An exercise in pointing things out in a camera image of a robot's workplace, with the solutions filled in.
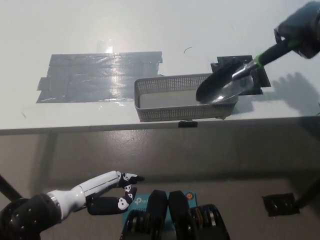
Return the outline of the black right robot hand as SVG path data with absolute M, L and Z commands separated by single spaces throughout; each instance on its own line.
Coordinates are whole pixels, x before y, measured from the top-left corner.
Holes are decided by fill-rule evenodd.
M 294 52 L 311 59 L 320 52 L 320 3 L 310 1 L 289 15 L 274 29 L 275 41 L 300 41 Z

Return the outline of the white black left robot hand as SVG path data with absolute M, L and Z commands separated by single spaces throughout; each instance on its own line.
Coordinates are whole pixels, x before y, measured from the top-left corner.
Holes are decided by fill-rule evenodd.
M 53 190 L 47 193 L 60 211 L 60 220 L 64 221 L 70 213 L 87 208 L 91 215 L 122 214 L 135 199 L 137 188 L 134 184 L 144 181 L 145 178 L 133 173 L 109 171 L 70 190 Z M 122 197 L 102 197 L 113 188 L 124 189 Z

